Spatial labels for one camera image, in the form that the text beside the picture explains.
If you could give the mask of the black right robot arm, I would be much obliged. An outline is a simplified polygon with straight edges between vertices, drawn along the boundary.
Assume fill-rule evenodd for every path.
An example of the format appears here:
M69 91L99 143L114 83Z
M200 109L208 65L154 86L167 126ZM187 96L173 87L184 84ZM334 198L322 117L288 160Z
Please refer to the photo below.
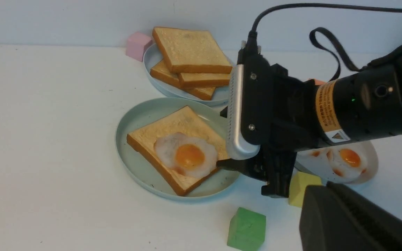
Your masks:
M230 100L220 113L230 125L229 158L216 165L264 181L263 196L288 197L298 152L402 135L402 45L357 68L331 33L312 31L313 46L326 49L316 33L353 75L340 78L338 67L325 84L300 81L270 65L256 37L238 54Z

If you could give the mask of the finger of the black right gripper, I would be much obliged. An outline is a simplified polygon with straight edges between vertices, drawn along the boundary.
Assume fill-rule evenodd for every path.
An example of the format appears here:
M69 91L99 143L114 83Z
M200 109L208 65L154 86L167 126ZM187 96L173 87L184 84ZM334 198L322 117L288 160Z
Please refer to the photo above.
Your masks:
M292 172L297 153L293 151L275 151L263 148L263 168L266 185L261 187L261 194L271 198L288 198Z
M241 173L258 181L268 181L264 161L258 158L250 159L223 159L216 162L216 167Z

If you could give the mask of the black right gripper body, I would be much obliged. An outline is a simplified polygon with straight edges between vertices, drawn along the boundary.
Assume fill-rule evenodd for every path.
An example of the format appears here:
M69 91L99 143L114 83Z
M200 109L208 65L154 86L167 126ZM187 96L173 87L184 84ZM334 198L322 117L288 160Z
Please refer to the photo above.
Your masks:
M247 142L260 145L259 152L323 147L313 82L288 76L284 67L271 65L257 50L240 49L238 64L244 65L241 133Z

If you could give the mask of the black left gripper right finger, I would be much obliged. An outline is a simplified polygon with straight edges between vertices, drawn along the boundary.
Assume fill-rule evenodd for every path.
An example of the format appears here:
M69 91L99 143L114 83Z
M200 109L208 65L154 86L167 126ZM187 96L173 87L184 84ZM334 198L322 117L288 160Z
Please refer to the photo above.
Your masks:
M327 183L341 210L378 251L402 251L402 220L344 184Z

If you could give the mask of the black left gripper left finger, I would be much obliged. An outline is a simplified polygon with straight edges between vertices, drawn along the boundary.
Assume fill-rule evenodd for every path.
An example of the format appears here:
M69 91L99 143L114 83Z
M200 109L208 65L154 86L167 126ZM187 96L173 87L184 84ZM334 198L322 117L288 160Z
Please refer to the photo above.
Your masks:
M358 232L325 186L307 186L299 232L305 251L378 251Z

